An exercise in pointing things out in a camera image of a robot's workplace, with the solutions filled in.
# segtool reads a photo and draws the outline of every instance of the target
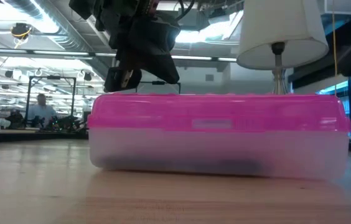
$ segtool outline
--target desk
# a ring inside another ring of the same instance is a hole
[[[343,179],[110,172],[86,140],[0,143],[0,223],[351,224]]]

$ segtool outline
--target ductwork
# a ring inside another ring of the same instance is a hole
[[[58,43],[66,51],[93,51],[92,47],[87,44],[83,37],[73,28],[71,23],[69,23],[49,0],[5,0],[5,2],[18,11],[28,14],[37,21],[55,24],[59,27],[59,31],[56,34],[62,35],[49,38]],[[102,60],[94,57],[92,60],[86,60],[85,63],[89,64],[100,77],[106,77],[109,67]]]

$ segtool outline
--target pink lid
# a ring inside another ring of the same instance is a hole
[[[169,131],[342,131],[351,124],[329,95],[101,95],[90,128]]]

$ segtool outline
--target pink plastic container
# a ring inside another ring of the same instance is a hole
[[[350,122],[326,95],[102,95],[88,119],[97,167],[334,179]]]

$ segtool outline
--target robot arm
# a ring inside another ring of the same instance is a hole
[[[108,92],[136,88],[142,70],[175,84],[179,75],[170,51],[180,32],[177,23],[186,15],[173,18],[156,11],[159,0],[71,0],[69,6],[84,19],[96,17],[95,27],[110,35],[109,46],[116,49],[118,67],[110,68],[105,80]]]

